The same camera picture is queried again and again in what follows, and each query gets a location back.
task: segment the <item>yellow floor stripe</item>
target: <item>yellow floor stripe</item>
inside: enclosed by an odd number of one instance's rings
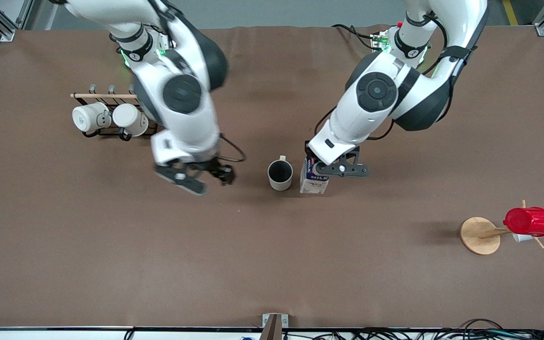
[[[511,6],[511,0],[503,0],[503,7],[505,7],[505,13],[507,13],[507,19],[509,19],[509,25],[518,26],[518,19],[516,19],[513,6]]]

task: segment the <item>round black joint cap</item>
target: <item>round black joint cap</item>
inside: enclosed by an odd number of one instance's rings
[[[176,112],[190,114],[201,104],[201,84],[193,76],[169,79],[162,91],[165,104]]]
[[[360,78],[356,93],[358,105],[368,112],[375,112],[389,108],[394,103],[398,90],[388,75],[371,72]]]

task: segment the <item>gray floor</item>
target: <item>gray floor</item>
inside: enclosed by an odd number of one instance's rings
[[[404,18],[404,4],[395,0],[175,0],[198,28],[234,26],[354,26],[395,24]],[[520,25],[536,17],[544,0],[513,0]],[[488,25],[506,26],[509,20],[502,0],[488,0]],[[33,29],[97,30],[101,26],[71,15],[64,7],[44,1],[36,9]]]

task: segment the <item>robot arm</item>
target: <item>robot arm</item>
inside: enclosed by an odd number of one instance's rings
[[[157,175],[197,195],[205,193],[198,179],[204,171],[231,184],[234,169],[218,160],[220,130],[210,95],[228,69],[218,45],[167,0],[51,1],[106,27],[119,43],[144,113],[165,127],[151,137]],[[155,42],[158,33],[144,23],[160,27],[164,43]],[[173,48],[165,40],[173,40]]]
[[[406,131],[429,128],[443,118],[460,72],[475,49],[486,23],[486,0],[407,0],[407,19],[390,29],[391,50],[365,56],[346,84],[346,92],[321,131],[307,144],[322,161],[316,172],[333,176],[367,176],[358,164],[358,145],[385,118]],[[437,16],[447,35],[431,78],[414,69],[425,51]],[[348,159],[355,157],[352,163]]]

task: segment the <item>brown table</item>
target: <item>brown table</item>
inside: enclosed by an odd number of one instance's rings
[[[244,148],[231,187],[187,194],[153,173],[147,140],[84,138],[69,93],[127,89],[108,33],[17,32],[0,47],[0,325],[544,328],[544,250],[471,254],[468,217],[544,207],[544,37],[489,27],[432,129],[362,146],[365,179],[324,196],[274,192],[366,53],[335,28],[211,31],[229,58],[214,93]]]

